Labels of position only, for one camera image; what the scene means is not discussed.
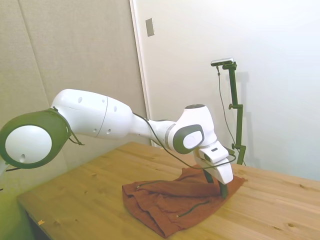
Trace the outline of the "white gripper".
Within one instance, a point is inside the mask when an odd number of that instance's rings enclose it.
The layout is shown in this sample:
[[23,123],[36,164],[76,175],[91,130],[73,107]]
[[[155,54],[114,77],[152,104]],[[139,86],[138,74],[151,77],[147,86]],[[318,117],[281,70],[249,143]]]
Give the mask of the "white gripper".
[[208,184],[213,184],[214,179],[218,180],[220,195],[222,198],[228,197],[228,183],[230,183],[234,176],[233,170],[231,167],[231,163],[227,158],[224,158],[218,162],[209,162],[207,160],[202,160],[200,158],[196,158],[196,163],[201,168],[206,168],[203,173],[206,178]]

